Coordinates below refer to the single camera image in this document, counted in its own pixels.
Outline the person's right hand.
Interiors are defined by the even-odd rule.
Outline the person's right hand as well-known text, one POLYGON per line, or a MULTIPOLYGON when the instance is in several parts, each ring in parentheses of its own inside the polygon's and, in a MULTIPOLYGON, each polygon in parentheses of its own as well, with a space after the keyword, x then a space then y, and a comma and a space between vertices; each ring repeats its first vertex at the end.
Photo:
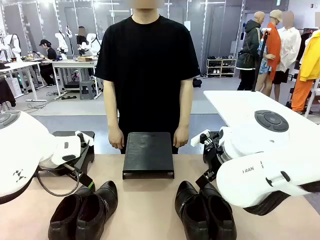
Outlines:
POLYGON ((122 150, 125 145, 124 134, 117 125, 108 127, 108 140, 115 149, 122 150))

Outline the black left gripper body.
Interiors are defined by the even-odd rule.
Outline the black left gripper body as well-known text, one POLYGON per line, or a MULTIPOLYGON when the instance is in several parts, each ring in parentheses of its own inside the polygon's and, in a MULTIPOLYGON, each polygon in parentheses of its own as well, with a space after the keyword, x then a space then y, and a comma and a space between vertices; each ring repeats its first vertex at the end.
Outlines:
POLYGON ((50 176, 52 175, 55 177, 61 177, 61 176, 74 177, 75 168, 72 165, 69 165, 67 163, 59 165, 57 168, 48 168, 44 166, 38 166, 37 175, 40 177, 47 176, 47 175, 50 175, 50 176))

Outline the person's left hand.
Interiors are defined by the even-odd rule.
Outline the person's left hand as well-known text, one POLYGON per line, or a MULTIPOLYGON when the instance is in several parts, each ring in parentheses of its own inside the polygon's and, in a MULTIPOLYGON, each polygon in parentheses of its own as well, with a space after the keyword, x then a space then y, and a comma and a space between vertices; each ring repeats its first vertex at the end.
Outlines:
POLYGON ((180 148, 185 146, 189 140, 189 126, 179 125, 173 135, 173 146, 180 148))

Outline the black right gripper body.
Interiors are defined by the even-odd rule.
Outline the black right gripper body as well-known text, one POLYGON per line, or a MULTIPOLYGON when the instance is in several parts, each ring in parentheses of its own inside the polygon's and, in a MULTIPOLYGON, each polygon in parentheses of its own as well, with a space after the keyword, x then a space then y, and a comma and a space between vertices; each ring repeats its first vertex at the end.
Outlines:
POLYGON ((205 176, 215 176, 223 164, 223 148, 219 146, 219 140, 219 132, 208 132, 203 137, 203 162, 208 165, 208 170, 204 173, 205 176))

